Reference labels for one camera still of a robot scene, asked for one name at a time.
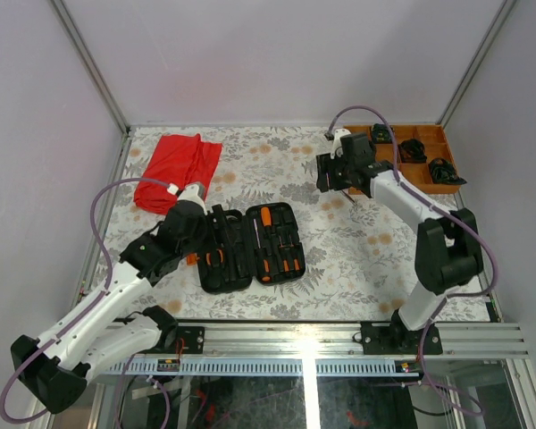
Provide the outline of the orange black pliers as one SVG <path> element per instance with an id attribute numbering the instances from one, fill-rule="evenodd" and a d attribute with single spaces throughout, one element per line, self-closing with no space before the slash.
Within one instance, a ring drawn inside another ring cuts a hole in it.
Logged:
<path id="1" fill-rule="evenodd" d="M 210 268 L 222 268 L 224 264 L 224 253 L 221 248 L 207 252 L 205 255 L 206 264 Z"/>

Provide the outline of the black plastic tool case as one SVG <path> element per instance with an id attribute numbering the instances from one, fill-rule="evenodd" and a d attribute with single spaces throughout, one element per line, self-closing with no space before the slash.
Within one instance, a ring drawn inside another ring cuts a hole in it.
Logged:
<path id="1" fill-rule="evenodd" d="M 272 232 L 270 238 L 264 236 L 264 228 L 260 210 L 268 206 L 272 215 Z M 213 210 L 207 215 L 209 227 L 204 246 L 198 252 L 187 257 L 187 265 L 195 266 L 198 271 L 200 286 L 209 294 L 232 293 L 247 289 L 253 280 L 263 286 L 275 286 L 295 281 L 306 273 L 306 261 L 303 244 L 299 238 L 297 219 L 290 204 L 277 202 L 266 205 L 251 206 L 245 212 L 236 209 L 224 210 L 229 224 L 236 232 L 236 242 L 227 246 L 214 220 Z M 256 219 L 263 253 L 270 266 L 271 280 L 263 282 L 259 274 L 257 245 L 253 220 Z M 301 266 L 299 272 L 294 269 L 294 262 L 289 245 L 289 233 L 293 232 L 297 241 L 298 259 Z M 280 255 L 279 237 L 287 246 L 289 272 L 283 270 Z M 205 261 L 207 252 L 221 248 L 224 253 L 222 268 L 210 268 Z"/>

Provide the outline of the large black handled screwdriver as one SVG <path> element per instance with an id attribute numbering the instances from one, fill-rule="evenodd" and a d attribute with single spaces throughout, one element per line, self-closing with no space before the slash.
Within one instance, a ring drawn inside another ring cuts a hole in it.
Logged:
<path id="1" fill-rule="evenodd" d="M 271 280 L 271 276 L 270 276 L 270 266 L 269 266 L 269 263 L 266 259 L 266 257 L 264 256 L 264 253 L 263 253 L 263 247 L 261 245 L 261 241 L 260 241 L 260 235 L 259 235 L 259 230 L 258 230 L 258 226 L 257 226 L 257 221 L 256 219 L 253 220 L 253 226 L 254 226 L 254 230 L 255 230 L 255 241 L 256 241 L 256 245 L 257 245 L 257 256 L 258 256 L 258 267 L 259 267 L 259 274 L 261 276 L 261 280 L 263 282 L 268 282 Z"/>

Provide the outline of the black orange stubby screwdriver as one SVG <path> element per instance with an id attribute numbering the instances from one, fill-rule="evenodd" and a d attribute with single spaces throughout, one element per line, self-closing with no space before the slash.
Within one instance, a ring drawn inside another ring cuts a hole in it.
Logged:
<path id="1" fill-rule="evenodd" d="M 264 236 L 269 239 L 272 232 L 272 215 L 268 206 L 263 206 L 260 210 L 261 220 L 264 228 Z"/>

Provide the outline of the small orange black screwdriver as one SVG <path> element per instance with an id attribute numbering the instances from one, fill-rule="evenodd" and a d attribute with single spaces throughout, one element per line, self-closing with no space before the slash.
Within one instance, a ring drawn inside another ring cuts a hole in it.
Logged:
<path id="1" fill-rule="evenodd" d="M 298 259 L 298 252 L 297 252 L 297 241 L 295 240 L 295 236 L 293 232 L 289 233 L 289 245 L 291 250 L 292 259 L 294 262 L 294 269 L 299 272 L 301 269 L 299 259 Z"/>

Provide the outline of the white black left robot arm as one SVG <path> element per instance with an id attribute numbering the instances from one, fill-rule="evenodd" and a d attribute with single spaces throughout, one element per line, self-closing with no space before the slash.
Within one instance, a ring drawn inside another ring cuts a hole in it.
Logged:
<path id="1" fill-rule="evenodd" d="M 216 205 L 179 199 L 154 229 L 143 232 L 119 255 L 105 283 L 38 337 L 18 337 L 10 348 L 14 377 L 51 414 L 73 405 L 101 372 L 141 351 L 168 352 L 177 324 L 162 307 L 146 308 L 132 322 L 107 333 L 125 307 L 177 270 L 180 260 L 213 247 L 214 227 L 227 225 Z"/>

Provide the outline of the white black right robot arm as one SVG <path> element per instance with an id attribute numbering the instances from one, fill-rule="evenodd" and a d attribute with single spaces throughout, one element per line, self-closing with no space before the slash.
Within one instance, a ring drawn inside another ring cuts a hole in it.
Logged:
<path id="1" fill-rule="evenodd" d="M 331 151 L 318 155 L 316 186 L 321 192 L 355 188 L 397 215 L 416 235 L 417 284 L 393 317 L 391 346 L 409 352 L 422 339 L 420 329 L 444 298 L 468 284 L 483 268 L 482 248 L 473 236 L 475 217 L 453 211 L 426 196 L 389 161 L 376 159 L 376 147 L 363 132 L 326 132 Z"/>

